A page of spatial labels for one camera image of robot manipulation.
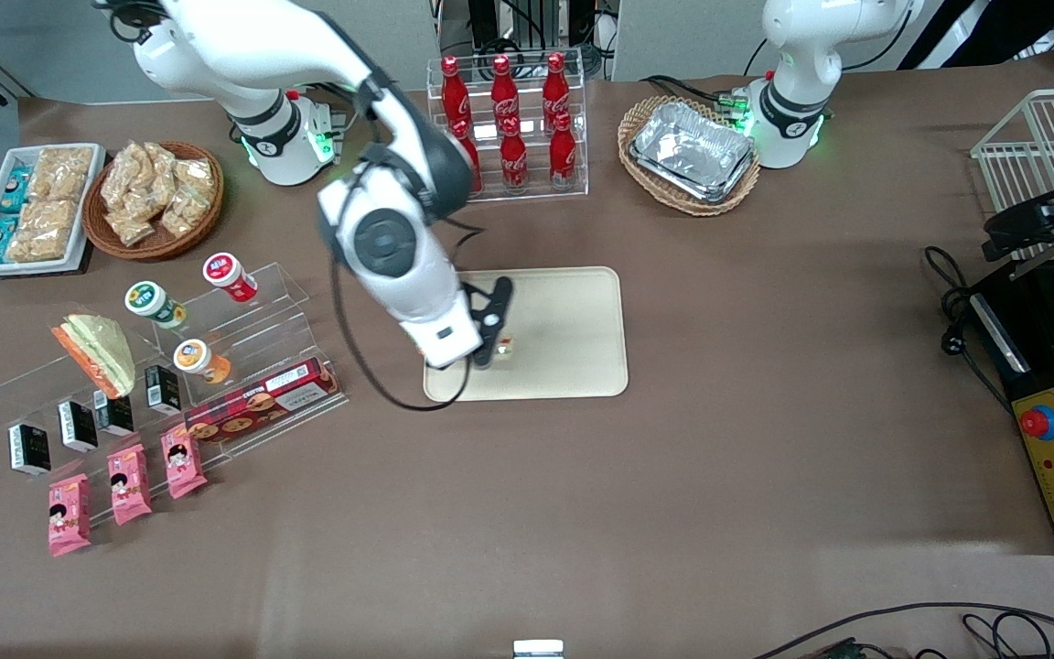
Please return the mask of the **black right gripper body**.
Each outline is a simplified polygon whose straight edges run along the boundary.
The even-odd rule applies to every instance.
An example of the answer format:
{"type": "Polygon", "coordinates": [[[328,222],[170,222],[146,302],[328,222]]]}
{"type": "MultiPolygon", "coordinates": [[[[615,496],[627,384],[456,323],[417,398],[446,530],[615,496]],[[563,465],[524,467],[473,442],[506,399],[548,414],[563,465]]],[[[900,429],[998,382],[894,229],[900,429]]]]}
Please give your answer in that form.
{"type": "Polygon", "coordinates": [[[505,329],[514,295],[509,276],[495,276],[487,288],[463,280],[463,292],[480,335],[497,335],[505,329]]]}

